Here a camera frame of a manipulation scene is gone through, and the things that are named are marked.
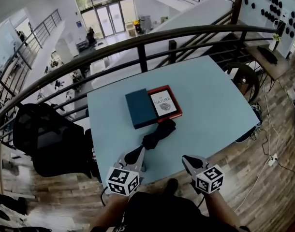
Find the black cable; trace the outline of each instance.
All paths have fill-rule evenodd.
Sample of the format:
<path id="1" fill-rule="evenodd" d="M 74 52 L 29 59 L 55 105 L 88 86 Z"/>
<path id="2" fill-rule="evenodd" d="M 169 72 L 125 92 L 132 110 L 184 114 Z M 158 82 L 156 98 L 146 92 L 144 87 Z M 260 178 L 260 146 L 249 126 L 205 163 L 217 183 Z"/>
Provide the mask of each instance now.
<path id="1" fill-rule="evenodd" d="M 269 142 L 269 140 L 268 140 L 268 138 L 267 138 L 267 131 L 264 130 L 264 129 L 260 129 L 260 130 L 265 132 L 265 138 L 266 138 L 266 140 L 267 140 L 266 142 L 264 142 L 264 143 L 262 144 L 263 152 L 264 152 L 264 154 L 265 154 L 266 156 L 269 156 L 269 157 L 271 157 L 271 158 L 273 159 L 273 156 L 270 155 L 270 154 L 267 154 L 267 153 L 265 152 L 265 149 L 264 149 L 264 144 L 266 144 L 266 143 Z M 287 170 L 289 170 L 289 171 L 291 171 L 291 172 L 293 172 L 293 173 L 295 174 L 295 171 L 294 171 L 294 170 L 291 170 L 291 169 L 289 169 L 289 168 L 286 168 L 286 167 L 282 166 L 282 165 L 279 163 L 279 161 L 278 161 L 277 158 L 274 158 L 274 160 L 277 161 L 278 165 L 279 165 L 281 168 L 287 169 Z"/>
<path id="2" fill-rule="evenodd" d="M 198 204 L 197 208 L 199 208 L 199 206 L 201 206 L 202 202 L 205 200 L 205 197 L 202 198 L 202 200 L 200 201 L 200 203 Z"/>
<path id="3" fill-rule="evenodd" d="M 103 202 L 103 194 L 108 189 L 108 187 L 105 187 L 100 195 L 101 203 L 103 203 L 103 206 L 105 206 L 105 203 Z"/>

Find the white cord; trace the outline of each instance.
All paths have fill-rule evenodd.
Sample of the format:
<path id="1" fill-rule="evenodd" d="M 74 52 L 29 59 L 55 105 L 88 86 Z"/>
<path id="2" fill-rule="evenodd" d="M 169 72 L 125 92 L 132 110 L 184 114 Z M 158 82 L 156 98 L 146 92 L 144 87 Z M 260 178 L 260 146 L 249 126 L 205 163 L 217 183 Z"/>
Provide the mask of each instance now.
<path id="1" fill-rule="evenodd" d="M 264 170 L 266 164 L 267 164 L 269 161 L 270 161 L 270 158 L 265 162 L 263 168 L 261 169 L 261 171 L 259 172 L 259 175 L 257 176 L 257 179 L 256 179 L 256 181 L 255 181 L 253 187 L 250 189 L 250 191 L 249 191 L 248 194 L 245 196 L 244 200 L 243 200 L 242 203 L 238 206 L 237 209 L 239 209 L 239 208 L 241 207 L 241 205 L 243 205 L 244 201 L 246 200 L 246 198 L 248 197 L 248 195 L 249 195 L 249 194 L 251 193 L 251 191 L 253 190 L 254 186 L 256 185 L 256 183 L 257 183 L 257 181 L 258 181 L 258 179 L 259 179 L 260 174 L 262 173 L 262 171 Z"/>
<path id="2" fill-rule="evenodd" d="M 271 124 L 272 129 L 275 131 L 275 133 L 278 136 L 278 141 L 277 141 L 277 146 L 276 146 L 276 154 L 277 154 L 277 157 L 278 157 L 278 145 L 279 145 L 280 136 L 279 136 L 277 130 L 275 130 L 273 124 L 272 124 L 272 120 L 270 118 L 270 111 L 269 111 L 269 107 L 268 107 L 267 96 L 266 96 L 265 92 L 266 92 L 265 85 L 263 85 L 263 93 L 264 93 L 264 96 L 265 96 L 265 103 L 266 103 L 266 106 L 267 106 L 268 118 L 269 118 L 269 155 L 270 155 L 270 124 Z"/>

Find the light blue table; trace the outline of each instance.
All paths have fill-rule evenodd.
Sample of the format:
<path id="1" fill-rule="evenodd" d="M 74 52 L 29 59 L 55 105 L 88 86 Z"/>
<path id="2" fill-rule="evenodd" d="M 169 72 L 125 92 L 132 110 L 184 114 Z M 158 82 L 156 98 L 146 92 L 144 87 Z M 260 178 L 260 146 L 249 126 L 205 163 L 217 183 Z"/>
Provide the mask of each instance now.
<path id="1" fill-rule="evenodd" d="M 135 149 L 143 136 L 157 127 L 154 124 L 135 130 L 125 95 L 164 85 L 172 89 L 183 115 L 174 119 L 177 125 L 172 134 L 146 151 L 145 184 L 183 170 L 182 155 L 207 158 L 258 123 L 246 99 L 208 56 L 109 84 L 88 94 L 91 133 L 103 181 L 120 154 Z"/>

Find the power strip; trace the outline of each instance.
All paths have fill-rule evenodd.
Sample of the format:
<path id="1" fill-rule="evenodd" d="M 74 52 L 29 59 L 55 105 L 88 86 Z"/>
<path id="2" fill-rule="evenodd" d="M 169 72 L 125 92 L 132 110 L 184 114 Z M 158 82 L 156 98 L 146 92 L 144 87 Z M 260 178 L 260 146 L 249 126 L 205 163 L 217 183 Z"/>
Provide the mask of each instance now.
<path id="1" fill-rule="evenodd" d="M 272 165 L 276 162 L 277 159 L 277 153 L 275 153 L 272 157 L 270 157 L 270 160 L 268 162 L 269 167 L 272 167 Z"/>

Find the laminate flooring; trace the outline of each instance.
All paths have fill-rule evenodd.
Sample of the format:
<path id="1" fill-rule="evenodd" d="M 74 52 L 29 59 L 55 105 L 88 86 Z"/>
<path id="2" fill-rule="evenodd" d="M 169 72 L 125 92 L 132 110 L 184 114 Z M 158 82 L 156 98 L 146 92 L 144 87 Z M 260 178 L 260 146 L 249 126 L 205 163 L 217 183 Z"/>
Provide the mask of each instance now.
<path id="1" fill-rule="evenodd" d="M 295 67 L 280 78 L 283 87 L 277 82 L 268 92 L 269 78 L 265 85 L 270 117 L 279 134 L 278 140 L 277 134 L 270 130 L 270 154 L 276 152 L 278 145 L 279 162 L 295 171 L 295 109 L 285 92 L 294 81 Z M 243 143 L 232 143 L 209 158 L 212 163 L 219 164 L 225 172 L 221 194 L 234 210 L 245 199 L 268 159 L 262 149 L 262 144 L 266 142 L 263 130 L 267 131 L 269 137 L 268 113 L 262 89 L 256 102 L 262 108 L 264 120 L 262 131 L 256 134 L 256 140 L 248 139 Z M 269 143 L 264 144 L 264 148 L 268 152 Z M 103 207 L 100 200 L 103 187 L 96 179 L 88 179 L 83 174 L 44 178 L 35 172 L 30 161 L 17 159 L 15 162 L 19 165 L 20 175 L 14 176 L 3 171 L 5 188 L 36 195 L 37 199 L 28 200 L 30 208 L 28 216 L 20 216 L 0 206 L 0 209 L 11 217 L 9 222 L 0 219 L 0 224 L 13 227 L 23 224 L 41 226 L 57 232 L 87 231 L 90 221 Z M 190 177 L 185 171 L 170 177 L 179 180 L 177 196 L 190 199 L 195 204 L 201 201 L 202 196 L 197 196 L 189 185 Z M 143 189 L 147 191 L 160 189 L 167 179 L 159 180 Z M 205 202 L 200 209 L 203 214 L 207 214 Z M 272 167 L 266 164 L 256 185 L 236 212 L 242 224 L 248 226 L 251 231 L 286 231 L 295 220 L 295 174 L 276 163 Z"/>

